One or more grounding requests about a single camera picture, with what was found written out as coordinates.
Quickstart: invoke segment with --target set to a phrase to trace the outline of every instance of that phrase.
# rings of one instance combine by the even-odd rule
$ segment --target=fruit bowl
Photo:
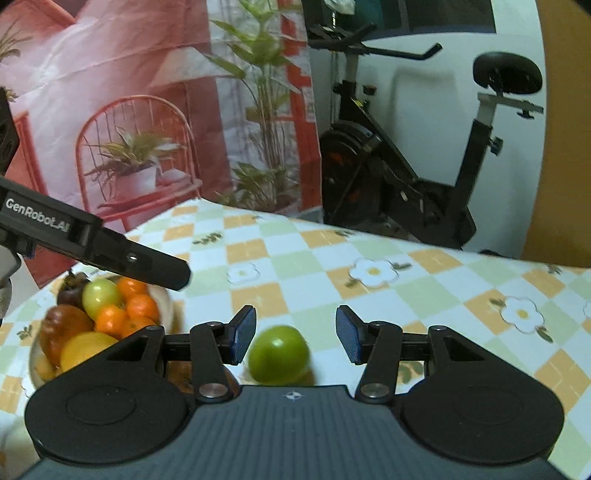
[[[97,275],[93,277],[92,280],[97,280],[99,278],[107,278],[116,283],[120,279],[120,275]],[[154,301],[158,305],[158,310],[160,312],[160,325],[164,327],[164,331],[166,333],[171,333],[174,322],[174,307],[168,290],[166,288],[159,287],[156,285],[148,285],[148,294],[154,299]],[[41,350],[39,335],[37,335],[33,340],[33,344],[31,345],[31,351],[29,353],[29,361],[27,368],[28,375],[23,379],[22,382],[22,387],[25,390],[25,394],[27,395],[27,397],[30,397],[36,389],[38,389],[45,383],[45,381],[41,379],[41,377],[35,370],[35,365],[42,355],[44,354]]]

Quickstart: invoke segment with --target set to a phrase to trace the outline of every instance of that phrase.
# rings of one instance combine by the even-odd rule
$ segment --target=pink backdrop
[[[18,96],[11,109],[21,137],[7,176],[125,231],[188,198],[231,191],[239,162],[263,168],[249,145],[258,126],[246,118],[246,90],[203,56],[229,58],[230,42],[210,20],[235,24],[240,8],[234,0],[15,1],[0,17],[0,35],[12,26],[9,33],[23,40],[14,45],[19,56],[0,57],[0,85]],[[297,88],[281,123],[291,145],[284,160],[298,183],[288,214],[320,204],[306,38],[291,10],[277,19],[284,54],[294,59],[282,72]],[[115,184],[91,172],[106,159],[101,145],[121,141],[116,128],[157,130],[176,145],[161,157],[155,185],[148,171],[137,180],[149,185],[135,199],[122,197],[124,179]],[[35,266],[41,259],[43,269]],[[28,264],[44,284],[68,263],[40,252]]]

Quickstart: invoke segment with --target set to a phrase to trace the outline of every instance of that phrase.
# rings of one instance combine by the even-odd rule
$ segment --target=table
[[[430,247],[326,225],[190,200],[128,237],[189,262],[190,285],[172,292],[180,329],[227,322],[256,307],[258,331],[295,326],[313,353],[317,384],[353,391],[363,367],[349,363],[335,334],[335,309],[389,320],[407,332],[447,325],[556,392],[567,413],[550,460],[568,476],[591,473],[591,271]],[[77,265],[90,275],[98,272]],[[0,328],[0,465],[22,416],[21,387],[33,337],[58,282]],[[401,391],[423,366],[400,368]],[[242,382],[242,366],[233,372]]]

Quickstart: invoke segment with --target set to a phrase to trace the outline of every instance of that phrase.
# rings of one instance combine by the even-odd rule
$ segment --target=potted plant
[[[249,163],[239,162],[232,172],[237,178],[236,187],[229,193],[219,195],[219,201],[224,205],[273,213],[281,209],[277,208],[281,205],[281,195],[288,197],[288,201],[283,204],[285,208],[292,203],[291,199],[298,190],[297,182],[289,180],[288,169],[283,166],[261,170]],[[288,181],[279,194],[275,184],[277,178]]]
[[[4,35],[0,37],[0,64],[4,61],[4,59],[7,59],[8,57],[20,57],[21,50],[17,48],[17,45],[19,43],[31,40],[32,38],[20,37],[20,30],[13,31],[14,25],[16,23],[16,20],[12,22],[10,27],[8,27],[7,30],[4,32]],[[2,86],[0,88],[3,88],[6,92],[6,97],[9,102],[14,102],[18,98],[18,95],[11,88],[6,86]]]
[[[85,175],[92,176],[93,181],[112,182],[114,199],[120,202],[153,192],[161,174],[160,161],[184,147],[154,132],[131,134],[121,127],[115,130],[120,141],[91,145],[100,149],[106,161]]]
[[[254,29],[242,29],[223,21],[212,23],[227,32],[232,41],[228,47],[235,61],[206,55],[215,65],[246,86],[254,105],[245,109],[245,119],[254,128],[249,140],[255,147],[264,168],[238,163],[233,168],[236,190],[221,194],[219,200],[228,205],[277,212],[297,200],[297,169],[287,164],[292,138],[284,129],[278,111],[289,103],[290,95],[301,92],[281,79],[281,69],[291,64],[284,55],[284,35],[271,32],[271,20],[286,11],[301,11],[301,5],[274,7],[270,0],[238,0],[254,21]]]

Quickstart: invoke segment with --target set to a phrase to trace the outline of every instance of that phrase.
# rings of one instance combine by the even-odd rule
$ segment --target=orange
[[[117,288],[123,295],[123,297],[128,300],[133,296],[140,295],[142,293],[147,293],[148,285],[142,281],[134,280],[133,278],[121,277],[117,282]]]
[[[124,309],[117,305],[106,305],[99,310],[95,320],[95,332],[106,333],[120,338],[121,329],[128,316]]]
[[[150,295],[142,293],[131,297],[127,301],[127,315],[129,317],[148,317],[155,322],[160,319],[160,312],[156,301]]]
[[[141,330],[144,327],[156,325],[152,319],[148,317],[130,317],[121,329],[121,338],[128,337],[129,335]]]

